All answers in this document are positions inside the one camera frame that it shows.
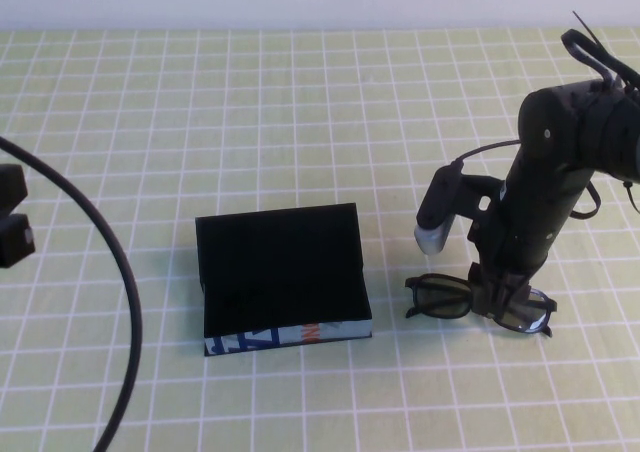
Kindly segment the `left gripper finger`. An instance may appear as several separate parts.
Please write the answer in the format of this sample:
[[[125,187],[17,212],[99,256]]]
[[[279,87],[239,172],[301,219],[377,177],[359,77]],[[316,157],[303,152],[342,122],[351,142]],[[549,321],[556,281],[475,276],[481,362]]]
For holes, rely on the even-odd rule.
[[[11,214],[1,219],[0,266],[11,268],[35,252],[33,231],[25,214]]]
[[[23,169],[18,164],[1,165],[1,209],[14,210],[27,197]]]

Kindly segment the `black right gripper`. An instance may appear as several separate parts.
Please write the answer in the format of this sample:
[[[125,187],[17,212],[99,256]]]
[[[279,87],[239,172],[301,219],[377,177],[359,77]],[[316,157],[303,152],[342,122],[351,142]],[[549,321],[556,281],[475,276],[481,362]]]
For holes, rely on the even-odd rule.
[[[549,252],[549,212],[534,206],[476,206],[468,240],[478,252],[468,281],[471,311],[498,318],[501,307],[521,298],[530,289],[530,278],[541,268]]]

